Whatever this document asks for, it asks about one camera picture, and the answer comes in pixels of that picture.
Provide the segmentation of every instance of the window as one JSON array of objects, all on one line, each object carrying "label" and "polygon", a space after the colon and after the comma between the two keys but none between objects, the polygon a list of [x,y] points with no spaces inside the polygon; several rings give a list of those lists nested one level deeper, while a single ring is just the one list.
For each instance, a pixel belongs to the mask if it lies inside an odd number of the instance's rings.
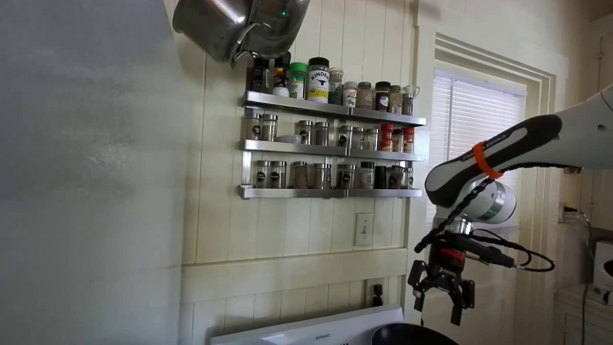
[{"label": "window", "polygon": [[[524,90],[519,86],[484,82],[459,74],[434,72],[433,115],[431,115],[431,166],[457,157],[477,141],[513,126],[523,118]],[[500,178],[517,189],[517,172]]]}]

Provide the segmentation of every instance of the metal pot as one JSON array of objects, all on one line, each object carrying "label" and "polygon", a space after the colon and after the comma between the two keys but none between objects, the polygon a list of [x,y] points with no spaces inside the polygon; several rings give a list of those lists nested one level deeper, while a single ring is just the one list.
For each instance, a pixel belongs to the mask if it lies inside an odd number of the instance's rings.
[{"label": "metal pot", "polygon": [[274,59],[293,44],[310,0],[180,0],[172,26],[216,61]]},{"label": "metal pot", "polygon": [[446,335],[417,324],[385,324],[369,339],[371,345],[457,345]]}]

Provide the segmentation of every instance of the stove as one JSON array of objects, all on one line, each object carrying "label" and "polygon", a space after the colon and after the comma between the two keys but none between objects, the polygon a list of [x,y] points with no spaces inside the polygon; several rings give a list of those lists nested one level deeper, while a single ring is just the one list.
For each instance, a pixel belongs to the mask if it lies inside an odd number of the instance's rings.
[{"label": "stove", "polygon": [[210,337],[208,345],[367,345],[383,324],[404,322],[400,306],[373,306]]}]

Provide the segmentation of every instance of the shelf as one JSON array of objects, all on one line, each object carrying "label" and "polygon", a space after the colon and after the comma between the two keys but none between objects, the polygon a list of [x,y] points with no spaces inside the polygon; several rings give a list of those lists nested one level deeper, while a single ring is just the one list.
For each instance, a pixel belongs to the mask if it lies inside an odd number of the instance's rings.
[{"label": "shelf", "polygon": [[275,189],[239,186],[237,193],[243,199],[272,199],[272,197],[421,197],[421,189]]},{"label": "shelf", "polygon": [[302,155],[327,155],[327,157],[354,157],[354,159],[373,159],[373,161],[421,161],[415,153],[398,153],[398,151],[346,151],[337,145],[304,145],[289,141],[258,141],[245,140],[245,151],[270,151],[270,153],[302,153]]},{"label": "shelf", "polygon": [[385,111],[369,111],[369,109],[350,109],[335,103],[318,103],[308,99],[283,97],[264,92],[247,92],[247,105],[266,105],[277,109],[289,109],[295,113],[304,113],[312,117],[327,117],[327,118],[344,118],[344,120],[367,120],[367,122],[394,122],[394,124],[410,124],[423,126],[423,117],[400,115],[400,113],[385,113]]}]

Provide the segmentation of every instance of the spice rack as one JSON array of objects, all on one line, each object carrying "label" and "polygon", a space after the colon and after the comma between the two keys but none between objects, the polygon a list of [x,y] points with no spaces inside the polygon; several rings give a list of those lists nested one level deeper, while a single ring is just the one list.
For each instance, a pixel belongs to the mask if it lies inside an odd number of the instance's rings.
[{"label": "spice rack", "polygon": [[[352,109],[333,103],[318,103],[308,99],[283,97],[264,92],[245,92],[245,113],[252,111],[285,111],[289,115],[304,117],[323,117],[339,118],[350,122],[390,122],[402,126],[423,126],[423,117],[385,113],[373,109]],[[398,161],[406,163],[421,161],[415,153],[398,153],[398,151],[360,151],[350,147],[337,145],[306,145],[306,143],[289,143],[289,141],[262,141],[262,140],[243,140],[243,186],[237,187],[237,193],[243,199],[268,199],[268,197],[419,197],[419,187],[408,189],[297,189],[297,187],[252,187],[251,182],[251,153],[293,153],[293,155],[323,155],[323,157],[346,157],[346,159],[369,159],[369,161]]]}]

